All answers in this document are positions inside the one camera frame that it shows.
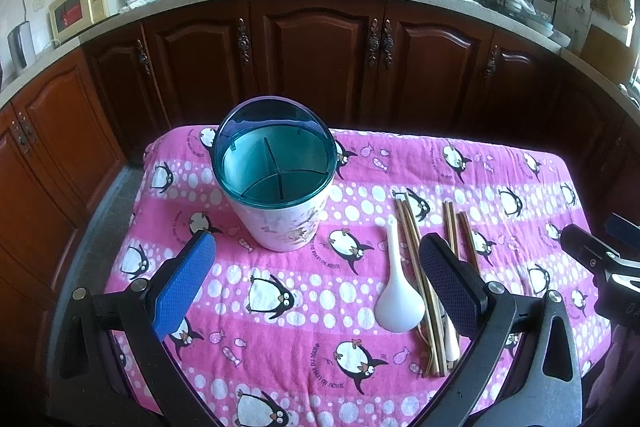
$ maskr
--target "microwave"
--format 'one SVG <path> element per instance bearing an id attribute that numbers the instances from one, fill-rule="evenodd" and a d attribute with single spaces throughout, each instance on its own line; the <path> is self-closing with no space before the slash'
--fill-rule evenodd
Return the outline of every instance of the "microwave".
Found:
<path id="1" fill-rule="evenodd" d="M 53 38 L 65 42 L 116 15 L 125 4 L 124 0 L 56 0 L 49 6 Z"/>

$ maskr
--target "floor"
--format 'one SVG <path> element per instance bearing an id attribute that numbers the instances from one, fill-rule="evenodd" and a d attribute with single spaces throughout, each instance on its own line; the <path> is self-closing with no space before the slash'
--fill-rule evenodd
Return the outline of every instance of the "floor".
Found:
<path id="1" fill-rule="evenodd" d="M 50 375 L 52 356 L 60 336 L 60 324 L 71 293 L 76 288 L 83 287 L 92 295 L 97 295 L 102 293 L 107 284 L 111 266 L 129 228 L 129 218 L 142 182 L 142 174 L 142 169 L 125 167 L 100 202 L 87 227 L 66 276 L 52 320 L 47 375 Z"/>

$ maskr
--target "ornate metal handle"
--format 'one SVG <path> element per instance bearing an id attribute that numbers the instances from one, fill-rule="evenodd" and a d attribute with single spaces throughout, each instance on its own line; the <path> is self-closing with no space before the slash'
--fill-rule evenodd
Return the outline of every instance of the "ornate metal handle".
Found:
<path id="1" fill-rule="evenodd" d="M 615 158 L 616 154 L 618 154 L 618 149 L 620 148 L 620 144 L 622 143 L 622 137 L 618 136 L 616 138 L 616 142 L 613 145 L 613 149 L 611 151 L 611 153 L 609 154 L 609 156 L 607 157 L 607 160 L 602 164 L 602 167 L 600 167 L 600 173 L 602 174 L 604 171 L 607 170 L 607 168 L 609 168 L 609 161 L 612 158 Z"/>
<path id="2" fill-rule="evenodd" d="M 27 137 L 22 132 L 22 128 L 15 121 L 12 121 L 11 126 L 14 128 L 15 136 L 22 147 L 22 151 L 24 151 L 25 154 L 29 154 L 31 152 L 31 148 L 29 147 Z"/>
<path id="3" fill-rule="evenodd" d="M 246 25 L 244 19 L 238 19 L 238 50 L 240 50 L 240 58 L 245 64 L 249 63 L 249 36 L 246 34 Z"/>
<path id="4" fill-rule="evenodd" d="M 38 141 L 38 136 L 33 128 L 33 125 L 27 120 L 27 117 L 23 115 L 21 112 L 18 113 L 18 119 L 20 120 L 20 125 L 22 128 L 27 131 L 27 134 L 31 137 L 31 141 L 36 143 Z"/>
<path id="5" fill-rule="evenodd" d="M 498 53 L 500 52 L 500 48 L 495 46 L 491 51 L 491 56 L 486 64 L 486 69 L 484 70 L 484 79 L 491 80 L 494 77 L 495 70 L 497 69 L 497 61 L 498 61 Z"/>
<path id="6" fill-rule="evenodd" d="M 380 51 L 385 54 L 386 68 L 389 69 L 393 63 L 394 40 L 391 37 L 391 22 L 387 19 L 385 26 L 382 28 L 382 44 Z"/>
<path id="7" fill-rule="evenodd" d="M 380 49 L 380 37 L 378 36 L 378 19 L 373 19 L 369 28 L 369 55 L 367 62 L 369 69 L 375 66 L 378 60 L 378 50 Z"/>
<path id="8" fill-rule="evenodd" d="M 146 56 L 145 47 L 142 41 L 138 39 L 138 62 L 145 68 L 146 76 L 151 76 L 151 66 L 149 65 L 149 57 Z"/>

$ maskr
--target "countertop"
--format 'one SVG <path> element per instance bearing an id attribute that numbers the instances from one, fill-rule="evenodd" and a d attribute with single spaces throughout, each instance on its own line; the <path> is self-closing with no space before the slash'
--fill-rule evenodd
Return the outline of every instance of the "countertop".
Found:
<path id="1" fill-rule="evenodd" d="M 121 26 L 129 23 L 144 19 L 146 17 L 156 15 L 168 10 L 173 10 L 181 6 L 188 6 L 190 4 L 196 4 L 208 0 L 158 0 L 147 6 L 137 8 L 131 12 L 127 12 L 121 15 L 112 17 L 100 24 L 88 29 L 77 37 L 67 41 L 58 49 L 48 52 L 43 55 L 33 66 L 25 70 L 19 77 L 17 77 L 11 84 L 9 84 L 4 90 L 0 92 L 0 108 L 4 107 L 12 96 L 17 93 L 22 87 L 24 87 L 32 78 L 42 73 L 47 67 L 62 58 L 64 55 L 71 52 L 73 49 L 85 44 L 86 42 L 95 39 L 96 37 L 103 35 L 109 31 L 112 31 Z M 571 54 L 566 50 L 561 50 L 558 44 L 543 37 L 537 31 L 525 26 L 513 19 L 510 19 L 504 15 L 499 14 L 493 10 L 484 8 L 473 0 L 409 0 L 414 2 L 421 2 L 432 6 L 449 9 L 476 19 L 482 20 L 489 24 L 498 26 L 507 31 L 520 35 L 529 41 L 548 49 L 549 51 L 558 54 L 564 58 L 572 66 L 580 70 L 582 73 L 590 77 L 591 80 L 596 82 L 609 96 L 616 100 L 620 106 L 626 110 L 634 120 L 640 125 L 640 111 L 636 109 L 633 103 L 620 92 L 620 90 L 609 82 L 602 74 L 598 73 L 595 69 L 591 68 L 580 58 Z"/>

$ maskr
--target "wooden cutting board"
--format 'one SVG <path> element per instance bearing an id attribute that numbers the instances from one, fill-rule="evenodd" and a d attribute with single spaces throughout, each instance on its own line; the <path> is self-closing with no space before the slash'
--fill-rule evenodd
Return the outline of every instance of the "wooden cutting board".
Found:
<path id="1" fill-rule="evenodd" d="M 602 28 L 591 25 L 580 58 L 614 84 L 626 84 L 638 54 Z"/>

